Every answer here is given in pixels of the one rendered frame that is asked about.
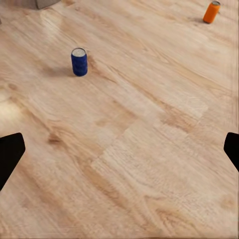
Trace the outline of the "can of soda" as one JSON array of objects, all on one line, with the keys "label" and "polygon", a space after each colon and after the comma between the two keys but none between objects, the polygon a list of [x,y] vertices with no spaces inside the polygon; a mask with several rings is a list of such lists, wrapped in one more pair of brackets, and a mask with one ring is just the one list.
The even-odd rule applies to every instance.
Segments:
[{"label": "can of soda", "polygon": [[205,16],[203,18],[205,23],[212,23],[220,9],[221,3],[217,0],[213,0],[209,7],[208,10],[205,13]]},{"label": "can of soda", "polygon": [[74,74],[84,76],[88,73],[87,54],[83,48],[74,48],[71,59]]}]

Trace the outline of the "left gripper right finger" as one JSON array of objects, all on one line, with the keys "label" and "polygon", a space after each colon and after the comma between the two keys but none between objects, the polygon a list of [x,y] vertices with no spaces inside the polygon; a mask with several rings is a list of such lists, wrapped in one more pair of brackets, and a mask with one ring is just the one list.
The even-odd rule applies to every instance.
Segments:
[{"label": "left gripper right finger", "polygon": [[224,151],[239,172],[239,134],[232,132],[227,134]]}]

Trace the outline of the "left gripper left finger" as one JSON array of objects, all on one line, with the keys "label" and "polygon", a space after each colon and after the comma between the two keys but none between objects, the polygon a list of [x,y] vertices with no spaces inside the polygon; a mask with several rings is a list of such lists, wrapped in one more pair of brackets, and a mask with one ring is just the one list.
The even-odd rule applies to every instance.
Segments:
[{"label": "left gripper left finger", "polygon": [[24,152],[25,144],[20,132],[0,138],[0,191]]}]

